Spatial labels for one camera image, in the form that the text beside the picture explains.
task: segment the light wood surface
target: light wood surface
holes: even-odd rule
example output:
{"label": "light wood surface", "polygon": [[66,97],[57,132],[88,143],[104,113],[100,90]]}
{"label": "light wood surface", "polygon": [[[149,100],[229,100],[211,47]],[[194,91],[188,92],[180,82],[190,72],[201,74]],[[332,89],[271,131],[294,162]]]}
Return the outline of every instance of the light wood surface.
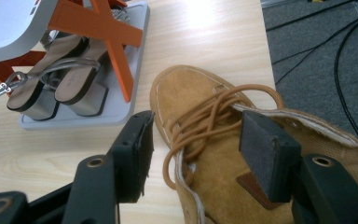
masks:
{"label": "light wood surface", "polygon": [[[211,71],[234,85],[274,87],[259,0],[149,0],[145,54],[135,113],[150,109],[155,76],[169,66],[189,64]],[[261,107],[272,108],[267,95],[250,92]],[[19,114],[0,97],[0,192],[19,190],[31,202],[73,181],[77,164],[104,154],[123,126],[25,131]],[[155,151],[145,196],[122,204],[122,223],[184,223],[179,198],[162,179],[168,151],[154,127]]]}

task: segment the brown suede shoe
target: brown suede shoe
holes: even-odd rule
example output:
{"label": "brown suede shoe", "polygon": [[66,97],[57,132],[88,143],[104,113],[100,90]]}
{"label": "brown suede shoe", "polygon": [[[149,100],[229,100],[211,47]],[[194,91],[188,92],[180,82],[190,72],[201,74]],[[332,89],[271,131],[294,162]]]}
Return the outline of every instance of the brown suede shoe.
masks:
{"label": "brown suede shoe", "polygon": [[[247,90],[268,93],[277,109],[257,109],[242,93]],[[358,139],[324,120],[284,108],[280,95],[269,87],[234,87],[210,72],[178,65],[155,79],[150,104],[171,149],[164,162],[164,179],[177,190],[186,223],[294,222],[291,203],[268,210],[237,182],[237,177],[250,173],[239,151],[242,110],[270,117],[301,144],[303,156],[332,157],[358,183]],[[174,182],[168,172],[172,158]]]}

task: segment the shoe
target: shoe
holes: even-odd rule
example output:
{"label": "shoe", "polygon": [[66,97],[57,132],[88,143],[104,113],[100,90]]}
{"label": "shoe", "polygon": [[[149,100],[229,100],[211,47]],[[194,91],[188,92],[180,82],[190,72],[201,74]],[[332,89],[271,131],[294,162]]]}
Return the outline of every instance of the shoe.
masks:
{"label": "shoe", "polygon": [[[45,85],[40,81],[39,74],[59,59],[80,55],[87,45],[88,40],[78,35],[56,38],[51,43],[45,57],[27,74],[28,80],[11,93],[7,101],[7,108],[21,112],[34,120],[54,118],[58,103],[54,99],[54,92],[44,88]],[[65,75],[65,70],[56,74],[62,77]]]}
{"label": "shoe", "polygon": [[[89,49],[82,58],[102,63],[108,58],[103,41],[89,40]],[[78,116],[98,116],[103,112],[103,105],[108,93],[106,87],[93,82],[98,67],[78,66],[72,68],[55,91],[55,99],[68,105]]]}
{"label": "shoe", "polygon": [[[257,108],[243,93],[248,90],[266,92],[277,109]],[[150,106],[170,148],[164,180],[177,190],[186,223],[294,223],[291,203],[268,210],[237,181],[251,172],[239,150],[242,110],[273,119],[300,143],[302,156],[318,153],[336,159],[358,184],[358,139],[322,119],[285,108],[269,87],[234,87],[208,71],[177,65],[154,80]]]}

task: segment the brown shoelace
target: brown shoelace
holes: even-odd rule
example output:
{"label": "brown shoelace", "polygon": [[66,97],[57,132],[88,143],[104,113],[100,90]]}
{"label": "brown shoelace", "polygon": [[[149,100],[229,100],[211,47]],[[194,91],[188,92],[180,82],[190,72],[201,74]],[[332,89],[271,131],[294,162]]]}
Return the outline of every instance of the brown shoelace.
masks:
{"label": "brown shoelace", "polygon": [[[245,105],[255,108],[255,105],[249,99],[236,94],[241,91],[263,91],[272,97],[278,109],[284,108],[282,97],[275,90],[263,85],[248,84],[220,91],[175,119],[168,127],[169,132],[172,133],[171,150],[164,160],[162,171],[164,181],[171,189],[176,189],[176,186],[169,175],[169,164],[172,157],[180,149],[183,148],[185,151],[184,163],[192,162],[205,150],[211,136],[240,128],[241,119],[231,122],[224,128],[214,128],[217,122],[233,115],[232,105]],[[200,144],[190,150],[188,146],[196,141],[200,141]],[[193,173],[186,165],[183,167],[185,170],[182,172],[186,177],[186,183],[189,185]]]}

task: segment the table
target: table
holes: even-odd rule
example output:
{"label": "table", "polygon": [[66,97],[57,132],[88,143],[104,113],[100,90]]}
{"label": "table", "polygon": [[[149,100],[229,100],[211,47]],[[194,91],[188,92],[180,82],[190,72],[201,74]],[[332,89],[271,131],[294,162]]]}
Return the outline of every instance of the table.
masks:
{"label": "table", "polygon": [[[148,0],[150,19],[135,113],[150,109],[155,76],[169,66],[189,64],[233,84],[274,87],[269,48],[259,0]],[[274,106],[267,95],[250,92],[255,103]],[[19,114],[0,97],[0,192],[20,190],[33,201],[73,181],[77,164],[104,154],[122,125],[25,131]],[[175,191],[165,186],[162,162],[168,151],[154,127],[155,151],[145,196],[121,204],[122,223],[184,223]]]}

